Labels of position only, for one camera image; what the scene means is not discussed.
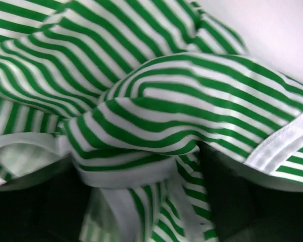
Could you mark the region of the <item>green white striped tank top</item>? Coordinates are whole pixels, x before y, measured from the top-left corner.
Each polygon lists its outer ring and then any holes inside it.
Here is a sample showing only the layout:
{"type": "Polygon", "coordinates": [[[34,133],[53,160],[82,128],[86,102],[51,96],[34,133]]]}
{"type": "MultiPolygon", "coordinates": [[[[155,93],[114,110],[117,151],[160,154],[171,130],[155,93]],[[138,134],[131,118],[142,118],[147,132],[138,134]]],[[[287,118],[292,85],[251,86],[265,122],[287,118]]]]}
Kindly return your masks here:
{"type": "Polygon", "coordinates": [[[197,142],[303,184],[303,85],[194,1],[0,1],[0,181],[70,152],[82,241],[217,241],[197,142]]]}

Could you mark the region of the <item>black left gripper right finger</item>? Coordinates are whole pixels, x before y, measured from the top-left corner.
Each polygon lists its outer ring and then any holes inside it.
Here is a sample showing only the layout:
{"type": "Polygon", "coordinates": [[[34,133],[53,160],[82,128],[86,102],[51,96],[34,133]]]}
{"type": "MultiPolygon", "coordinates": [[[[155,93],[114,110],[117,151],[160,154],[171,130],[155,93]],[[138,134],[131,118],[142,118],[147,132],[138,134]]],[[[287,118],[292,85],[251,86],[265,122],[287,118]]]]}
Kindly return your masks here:
{"type": "Polygon", "coordinates": [[[303,241],[303,184],[260,173],[204,142],[198,147],[219,241],[303,241]]]}

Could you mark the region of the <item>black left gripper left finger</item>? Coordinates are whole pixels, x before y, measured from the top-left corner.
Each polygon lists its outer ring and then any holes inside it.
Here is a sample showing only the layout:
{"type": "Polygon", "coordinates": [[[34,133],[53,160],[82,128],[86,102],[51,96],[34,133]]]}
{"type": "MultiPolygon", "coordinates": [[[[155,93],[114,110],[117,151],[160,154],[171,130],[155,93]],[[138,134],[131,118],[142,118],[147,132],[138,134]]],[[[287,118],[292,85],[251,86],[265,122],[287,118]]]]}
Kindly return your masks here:
{"type": "Polygon", "coordinates": [[[0,187],[0,241],[79,241],[90,193],[72,167],[29,188],[0,187]]]}

